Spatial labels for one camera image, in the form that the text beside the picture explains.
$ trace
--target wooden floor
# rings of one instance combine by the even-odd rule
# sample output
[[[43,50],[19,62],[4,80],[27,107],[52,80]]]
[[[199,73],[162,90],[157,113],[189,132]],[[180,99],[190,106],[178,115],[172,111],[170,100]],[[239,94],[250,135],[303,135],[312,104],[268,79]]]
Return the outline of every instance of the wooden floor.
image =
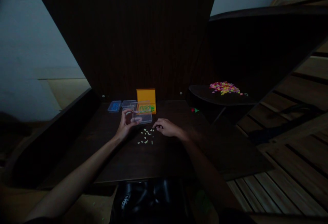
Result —
[[[45,191],[8,188],[0,185],[0,223],[22,223]],[[109,223],[115,193],[111,197],[82,195],[63,217],[62,223]]]
[[[294,104],[271,93],[237,127],[245,136],[255,130],[280,126],[300,114],[274,116]],[[264,156],[275,170],[228,182],[249,213],[328,216],[328,130],[286,145],[267,149]]]

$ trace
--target dark wooden table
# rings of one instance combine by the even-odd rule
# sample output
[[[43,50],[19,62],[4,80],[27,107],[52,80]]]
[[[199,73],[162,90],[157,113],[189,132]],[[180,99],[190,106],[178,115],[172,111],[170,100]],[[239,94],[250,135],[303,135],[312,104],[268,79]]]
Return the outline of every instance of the dark wooden table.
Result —
[[[81,135],[67,151],[49,177],[39,188],[51,188],[82,164],[117,130],[121,114],[108,113],[108,103],[102,103]],[[268,171],[272,165],[237,129],[224,118],[210,128],[201,112],[192,113],[185,100],[162,101],[156,104],[158,118],[167,118],[185,129],[194,129],[208,140],[199,146],[226,180]],[[139,125],[128,139],[115,151],[102,169],[94,184],[116,184],[119,181],[154,177],[193,177],[191,161],[182,144],[176,138],[165,137],[154,131],[147,144],[144,128],[150,131],[152,124]]]

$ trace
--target dark shelf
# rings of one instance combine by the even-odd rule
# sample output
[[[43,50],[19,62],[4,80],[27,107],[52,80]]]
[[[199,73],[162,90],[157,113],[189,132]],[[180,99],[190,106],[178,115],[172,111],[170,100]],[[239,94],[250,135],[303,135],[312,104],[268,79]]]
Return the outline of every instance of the dark shelf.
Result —
[[[246,95],[237,93],[227,93],[221,95],[220,93],[212,93],[214,89],[209,88],[207,85],[189,86],[192,94],[200,99],[223,106],[238,106],[238,105],[252,105],[257,104],[255,100]]]

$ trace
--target forearm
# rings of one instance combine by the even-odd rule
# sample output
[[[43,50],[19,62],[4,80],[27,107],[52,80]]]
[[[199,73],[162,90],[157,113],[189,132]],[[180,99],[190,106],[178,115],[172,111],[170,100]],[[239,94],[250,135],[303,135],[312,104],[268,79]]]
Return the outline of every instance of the forearm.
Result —
[[[220,211],[224,207],[242,210],[224,178],[203,154],[201,149],[188,137],[186,132],[181,133],[179,139],[182,141],[194,166],[196,175],[216,211]]]
[[[29,213],[26,221],[37,217],[58,217],[66,212],[94,179],[111,152],[120,143],[113,138],[53,188]]]

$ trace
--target dark wooden partition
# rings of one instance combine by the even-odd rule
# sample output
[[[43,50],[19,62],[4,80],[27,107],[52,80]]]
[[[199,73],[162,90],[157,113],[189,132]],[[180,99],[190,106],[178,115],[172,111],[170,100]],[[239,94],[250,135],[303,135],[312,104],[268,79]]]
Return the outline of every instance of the dark wooden partition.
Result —
[[[214,0],[42,1],[103,102],[185,99]]]
[[[212,16],[190,91],[209,103],[227,106],[222,115],[236,124],[325,42],[327,20],[328,9],[320,6],[256,8]],[[209,84],[223,81],[249,96],[212,94]]]
[[[66,154],[99,106],[100,99],[89,88],[42,130],[16,148],[3,174],[6,185],[21,188],[39,186]]]

